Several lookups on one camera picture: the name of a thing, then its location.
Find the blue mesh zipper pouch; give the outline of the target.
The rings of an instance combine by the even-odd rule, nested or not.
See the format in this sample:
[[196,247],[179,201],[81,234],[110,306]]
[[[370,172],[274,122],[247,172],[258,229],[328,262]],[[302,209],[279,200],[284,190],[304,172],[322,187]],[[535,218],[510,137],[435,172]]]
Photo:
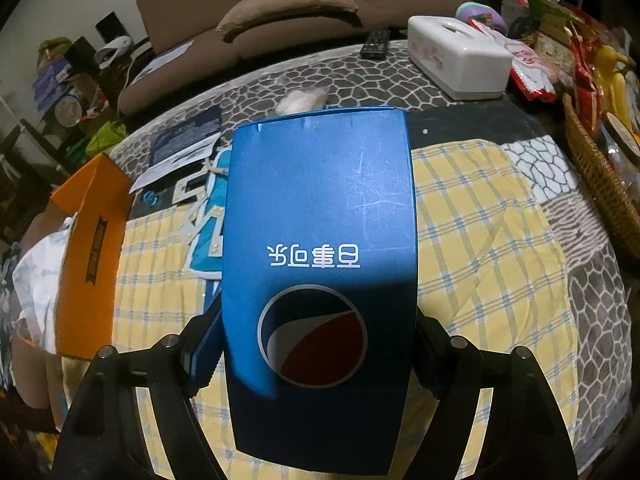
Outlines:
[[231,148],[217,153],[205,185],[206,201],[198,210],[194,240],[186,257],[186,268],[203,280],[220,281],[222,277],[222,242],[228,190]]

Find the blue Pepsi box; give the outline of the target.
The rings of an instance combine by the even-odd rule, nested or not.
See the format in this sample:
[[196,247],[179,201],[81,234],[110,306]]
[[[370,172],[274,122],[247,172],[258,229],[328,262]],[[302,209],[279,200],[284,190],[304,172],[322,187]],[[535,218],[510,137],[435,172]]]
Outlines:
[[236,447],[309,471],[389,472],[416,286],[402,110],[334,108],[237,128],[221,282]]

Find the navy white booklet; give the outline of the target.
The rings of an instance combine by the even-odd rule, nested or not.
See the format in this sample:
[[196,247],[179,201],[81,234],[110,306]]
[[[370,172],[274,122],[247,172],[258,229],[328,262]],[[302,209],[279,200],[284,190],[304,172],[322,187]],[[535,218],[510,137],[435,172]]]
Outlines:
[[221,108],[215,105],[157,133],[151,143],[149,168],[134,181],[129,193],[209,157],[221,136],[221,124]]

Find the yellow checkered cloth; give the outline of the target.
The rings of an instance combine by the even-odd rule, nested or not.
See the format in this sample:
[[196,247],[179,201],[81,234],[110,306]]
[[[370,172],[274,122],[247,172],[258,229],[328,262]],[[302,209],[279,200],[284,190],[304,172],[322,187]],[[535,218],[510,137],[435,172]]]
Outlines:
[[485,140],[410,148],[404,118],[236,129],[208,310],[96,352],[55,479],[573,479],[564,254]]

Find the orange cardboard box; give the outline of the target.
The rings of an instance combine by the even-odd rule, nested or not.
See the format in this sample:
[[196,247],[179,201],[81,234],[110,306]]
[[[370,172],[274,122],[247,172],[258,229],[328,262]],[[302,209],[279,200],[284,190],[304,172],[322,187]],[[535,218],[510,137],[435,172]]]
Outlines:
[[74,220],[55,307],[55,352],[90,360],[112,342],[116,274],[132,204],[131,180],[96,155],[51,196]]

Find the crumpled white plastic bag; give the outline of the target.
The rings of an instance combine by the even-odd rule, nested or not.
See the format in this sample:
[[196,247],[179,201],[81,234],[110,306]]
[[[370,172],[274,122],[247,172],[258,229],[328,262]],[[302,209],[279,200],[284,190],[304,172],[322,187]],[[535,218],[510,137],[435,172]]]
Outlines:
[[44,214],[38,214],[21,240],[21,255],[11,278],[17,301],[17,336],[32,346],[57,354],[56,316],[61,299],[63,264],[76,216],[53,220],[47,233]]

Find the green bag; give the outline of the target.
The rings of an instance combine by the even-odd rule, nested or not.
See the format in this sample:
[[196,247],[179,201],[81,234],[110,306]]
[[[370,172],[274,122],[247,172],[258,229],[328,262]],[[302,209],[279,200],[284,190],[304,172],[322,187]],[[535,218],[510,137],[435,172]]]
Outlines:
[[111,150],[126,139],[128,132],[123,122],[106,122],[89,141],[85,153],[93,158],[99,154],[110,154]]

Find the wicker basket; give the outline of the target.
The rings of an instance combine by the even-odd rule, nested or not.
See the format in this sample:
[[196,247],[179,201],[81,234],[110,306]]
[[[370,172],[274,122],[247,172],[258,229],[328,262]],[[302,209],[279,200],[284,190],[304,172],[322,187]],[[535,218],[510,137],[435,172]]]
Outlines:
[[565,137],[570,157],[600,209],[616,245],[636,259],[640,257],[639,213],[623,189],[623,182],[593,142],[574,111],[572,97],[562,96]]

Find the crumpled white tissue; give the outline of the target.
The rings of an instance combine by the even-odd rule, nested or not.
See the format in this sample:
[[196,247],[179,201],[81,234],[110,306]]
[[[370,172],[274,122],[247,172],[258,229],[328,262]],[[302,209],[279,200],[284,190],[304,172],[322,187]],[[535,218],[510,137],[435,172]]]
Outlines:
[[294,115],[322,110],[328,100],[328,89],[314,87],[296,89],[288,93],[276,106],[277,116]]

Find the grey giraffe pattern tablecloth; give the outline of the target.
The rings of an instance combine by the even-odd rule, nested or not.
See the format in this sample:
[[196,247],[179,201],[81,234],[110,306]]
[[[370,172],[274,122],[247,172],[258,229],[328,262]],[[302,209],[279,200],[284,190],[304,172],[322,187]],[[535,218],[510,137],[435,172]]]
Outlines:
[[381,62],[354,47],[258,70],[210,89],[119,144],[129,177],[153,136],[219,105],[220,146],[288,92],[323,87],[335,106],[390,105],[413,122],[420,235],[419,304],[479,347],[532,348],[587,470],[615,440],[631,393],[631,316],[608,231],[541,122],[506,99],[456,104],[396,41]]

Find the red white snack bag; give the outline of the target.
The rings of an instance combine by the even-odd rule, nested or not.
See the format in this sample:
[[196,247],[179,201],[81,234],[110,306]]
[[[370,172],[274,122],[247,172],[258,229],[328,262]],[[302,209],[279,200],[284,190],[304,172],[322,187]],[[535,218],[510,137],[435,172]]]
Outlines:
[[498,30],[470,18],[468,24],[492,40],[512,56],[510,76],[529,101],[553,102],[558,98],[553,70],[545,66],[534,49],[524,42],[503,36]]

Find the white paper on sofa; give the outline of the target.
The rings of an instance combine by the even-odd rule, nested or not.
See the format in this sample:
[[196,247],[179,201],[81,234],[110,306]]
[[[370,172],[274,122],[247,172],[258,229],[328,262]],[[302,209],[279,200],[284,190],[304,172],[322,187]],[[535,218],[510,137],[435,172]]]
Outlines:
[[193,40],[185,42],[184,44],[180,44],[180,46],[171,49],[170,51],[158,56],[157,58],[154,58],[154,60],[149,62],[149,64],[145,66],[145,68],[140,73],[138,73],[137,76],[134,77],[134,80],[132,82],[137,82],[140,79],[149,76],[149,74],[156,72],[168,63],[175,61],[176,58],[180,58],[180,56],[183,56],[186,51],[190,49],[192,44]]

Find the white tissue box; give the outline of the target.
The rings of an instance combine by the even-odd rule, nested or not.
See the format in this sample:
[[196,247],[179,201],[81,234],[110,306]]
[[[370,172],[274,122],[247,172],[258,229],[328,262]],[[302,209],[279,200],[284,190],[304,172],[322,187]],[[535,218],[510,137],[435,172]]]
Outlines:
[[408,19],[408,55],[456,101],[501,98],[512,66],[512,55],[491,36],[443,16]]

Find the brown sofa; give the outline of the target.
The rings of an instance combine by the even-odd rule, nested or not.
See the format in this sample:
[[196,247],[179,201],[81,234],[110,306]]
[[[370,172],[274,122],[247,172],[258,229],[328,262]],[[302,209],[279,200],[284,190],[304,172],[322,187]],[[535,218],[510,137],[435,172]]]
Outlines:
[[126,118],[148,118],[250,65],[293,49],[403,29],[413,15],[453,16],[464,0],[137,0],[157,56],[183,53],[131,81],[118,99]]

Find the black remote control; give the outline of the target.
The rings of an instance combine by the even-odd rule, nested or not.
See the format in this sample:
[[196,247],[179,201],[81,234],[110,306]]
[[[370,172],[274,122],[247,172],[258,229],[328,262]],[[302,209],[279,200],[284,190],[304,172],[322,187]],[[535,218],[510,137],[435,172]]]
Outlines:
[[384,60],[387,56],[389,43],[389,30],[376,30],[375,32],[370,32],[368,38],[360,49],[360,58],[370,61]]

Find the pastel round container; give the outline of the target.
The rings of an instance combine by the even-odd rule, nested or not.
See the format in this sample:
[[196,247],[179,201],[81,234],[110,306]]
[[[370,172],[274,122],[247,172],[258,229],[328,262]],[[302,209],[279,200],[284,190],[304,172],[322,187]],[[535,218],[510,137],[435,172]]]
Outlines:
[[508,26],[502,16],[491,6],[486,4],[467,1],[458,6],[454,17],[462,22],[470,24],[472,21],[484,23],[489,28],[498,30],[503,35],[508,33]]

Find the tan sofa cushion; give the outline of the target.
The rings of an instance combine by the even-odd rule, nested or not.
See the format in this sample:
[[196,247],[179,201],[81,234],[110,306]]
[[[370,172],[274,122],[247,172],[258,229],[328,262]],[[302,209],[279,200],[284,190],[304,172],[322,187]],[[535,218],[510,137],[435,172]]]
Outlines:
[[305,16],[352,16],[358,6],[355,0],[241,0],[224,14],[216,32],[230,42],[250,28],[286,18]]

